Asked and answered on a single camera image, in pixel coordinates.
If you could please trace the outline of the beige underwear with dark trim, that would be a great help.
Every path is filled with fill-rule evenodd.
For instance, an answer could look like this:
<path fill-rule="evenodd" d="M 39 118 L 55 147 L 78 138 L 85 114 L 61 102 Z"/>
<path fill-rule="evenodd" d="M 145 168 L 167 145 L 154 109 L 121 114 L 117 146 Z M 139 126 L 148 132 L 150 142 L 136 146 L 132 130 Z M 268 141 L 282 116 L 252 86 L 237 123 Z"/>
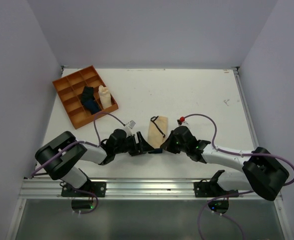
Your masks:
<path fill-rule="evenodd" d="M 150 154 L 161 154 L 160 146 L 165 142 L 168 135 L 168 118 L 165 116 L 153 116 L 150 119 L 148 129 L 148 143 L 154 148 Z"/>

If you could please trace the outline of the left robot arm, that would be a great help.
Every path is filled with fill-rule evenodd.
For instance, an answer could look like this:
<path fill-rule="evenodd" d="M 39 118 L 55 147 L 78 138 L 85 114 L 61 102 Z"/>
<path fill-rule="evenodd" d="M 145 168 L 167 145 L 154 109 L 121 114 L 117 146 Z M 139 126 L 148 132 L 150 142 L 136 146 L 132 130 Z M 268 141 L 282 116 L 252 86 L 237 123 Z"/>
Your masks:
<path fill-rule="evenodd" d="M 79 196 L 86 196 L 91 189 L 89 178 L 76 168 L 79 160 L 105 166 L 112 162 L 117 154 L 128 153 L 138 156 L 152 152 L 154 148 L 142 137 L 140 132 L 131 134 L 128 130 L 116 129 L 100 145 L 77 140 L 69 131 L 41 147 L 35 154 L 40 166 L 31 173 L 34 177 L 44 169 L 53 180 L 62 180 L 73 187 Z"/>

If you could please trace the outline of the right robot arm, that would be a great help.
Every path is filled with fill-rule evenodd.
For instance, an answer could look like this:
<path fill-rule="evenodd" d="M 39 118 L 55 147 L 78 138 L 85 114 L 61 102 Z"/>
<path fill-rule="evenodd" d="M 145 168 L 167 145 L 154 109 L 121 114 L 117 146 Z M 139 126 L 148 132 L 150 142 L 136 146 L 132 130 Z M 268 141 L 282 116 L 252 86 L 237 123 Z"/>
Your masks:
<path fill-rule="evenodd" d="M 253 152 L 232 155 L 216 150 L 210 141 L 198 140 L 186 126 L 173 130 L 161 149 L 185 153 L 192 161 L 216 164 L 234 169 L 218 170 L 209 181 L 197 182 L 197 197 L 219 197 L 239 191 L 252 191 L 265 200 L 273 201 L 289 177 L 289 172 L 269 152 L 258 147 Z"/>

